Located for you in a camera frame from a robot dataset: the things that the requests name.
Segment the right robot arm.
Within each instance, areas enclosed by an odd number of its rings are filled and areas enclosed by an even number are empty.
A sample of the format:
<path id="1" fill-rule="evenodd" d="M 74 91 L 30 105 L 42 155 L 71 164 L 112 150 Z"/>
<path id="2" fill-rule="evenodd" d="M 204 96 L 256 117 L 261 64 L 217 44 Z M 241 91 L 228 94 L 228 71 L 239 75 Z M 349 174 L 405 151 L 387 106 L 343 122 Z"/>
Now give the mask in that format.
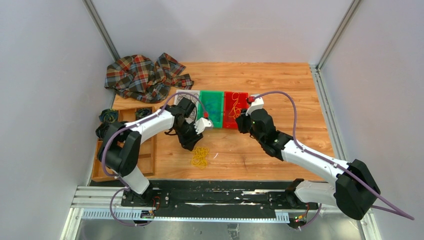
<path id="1" fill-rule="evenodd" d="M 377 199 L 373 192 L 381 192 L 364 162 L 332 159 L 300 144 L 293 136 L 277 130 L 265 109 L 251 114 L 243 109 L 235 121 L 238 131 L 249 134 L 270 157 L 298 165 L 325 180 L 295 180 L 285 195 L 291 208 L 308 202 L 322 203 L 337 206 L 346 216 L 361 220 Z"/>

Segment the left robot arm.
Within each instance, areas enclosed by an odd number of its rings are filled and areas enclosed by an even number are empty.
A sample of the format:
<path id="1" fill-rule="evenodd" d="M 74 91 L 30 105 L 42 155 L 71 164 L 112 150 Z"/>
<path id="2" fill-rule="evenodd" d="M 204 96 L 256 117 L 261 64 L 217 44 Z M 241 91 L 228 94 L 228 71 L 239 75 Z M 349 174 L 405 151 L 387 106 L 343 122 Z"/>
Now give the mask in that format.
<path id="1" fill-rule="evenodd" d="M 192 151 L 203 138 L 203 132 L 213 127 L 207 112 L 198 120 L 187 122 L 195 106 L 184 97 L 177 105 L 165 104 L 142 119 L 114 122 L 108 127 L 97 158 L 104 170 L 112 170 L 112 176 L 134 192 L 133 198 L 140 206 L 149 206 L 153 201 L 150 182 L 138 167 L 141 145 L 157 134 L 174 132 L 181 147 Z"/>

